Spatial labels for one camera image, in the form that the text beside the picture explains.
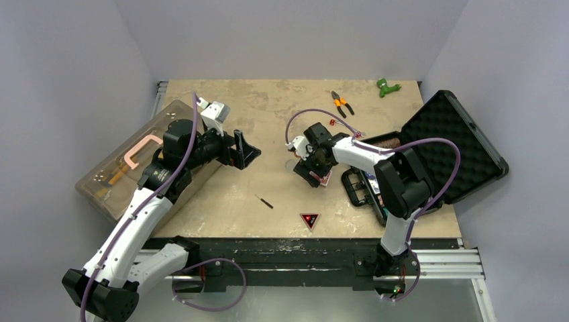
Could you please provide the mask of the red playing card deck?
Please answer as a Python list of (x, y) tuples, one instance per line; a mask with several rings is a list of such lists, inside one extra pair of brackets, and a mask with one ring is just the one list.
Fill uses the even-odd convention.
[(309, 172), (309, 175), (312, 176), (318, 182), (318, 185), (316, 185), (316, 187), (318, 187), (318, 186), (326, 187), (328, 185), (331, 174), (332, 174), (332, 170), (330, 170), (325, 176), (319, 176), (318, 174), (316, 174), (313, 171)]

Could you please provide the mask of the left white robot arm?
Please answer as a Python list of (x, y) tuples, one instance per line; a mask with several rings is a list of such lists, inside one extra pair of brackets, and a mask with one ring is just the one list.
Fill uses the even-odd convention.
[(198, 132), (198, 124), (178, 119), (168, 125), (162, 146), (144, 169), (125, 213), (105, 243), (81, 268), (70, 269), (62, 284), (79, 307), (81, 321), (126, 321), (142, 295), (166, 276), (204, 274), (199, 244), (174, 237), (151, 258), (136, 257), (158, 222), (191, 184), (194, 169), (214, 160), (245, 169), (261, 151), (240, 130)]

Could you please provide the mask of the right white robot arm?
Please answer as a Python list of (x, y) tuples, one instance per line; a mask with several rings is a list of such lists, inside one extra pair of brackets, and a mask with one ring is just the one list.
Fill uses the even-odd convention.
[(375, 177), (389, 216), (376, 263), (386, 273), (403, 264), (409, 248), (412, 216), (426, 206), (433, 185), (413, 150), (394, 152), (360, 142), (346, 133), (331, 135), (321, 123), (286, 142), (287, 150), (300, 159), (294, 171), (317, 188), (331, 169), (347, 164)]

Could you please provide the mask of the red triangular dealer button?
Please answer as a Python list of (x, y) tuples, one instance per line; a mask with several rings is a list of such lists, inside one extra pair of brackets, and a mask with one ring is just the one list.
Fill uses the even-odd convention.
[(307, 226), (308, 230), (313, 231), (320, 214), (319, 213), (300, 213), (299, 216), (301, 217), (301, 219), (303, 220), (303, 222)]

